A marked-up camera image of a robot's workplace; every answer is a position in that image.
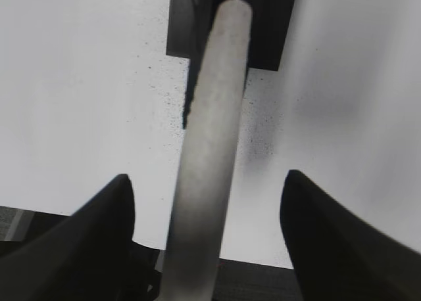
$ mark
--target table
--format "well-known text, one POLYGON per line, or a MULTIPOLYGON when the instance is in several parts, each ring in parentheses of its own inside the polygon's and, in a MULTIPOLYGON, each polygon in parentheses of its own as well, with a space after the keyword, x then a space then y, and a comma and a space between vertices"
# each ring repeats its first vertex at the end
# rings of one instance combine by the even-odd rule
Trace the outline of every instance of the table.
MULTIPOLYGON (((164 249, 187 60, 169 0, 0 0, 0 204, 71 214, 114 175, 164 249)), ((222 257, 291 267, 287 171, 421 250, 419 0, 296 0, 279 72, 251 70, 222 257)))

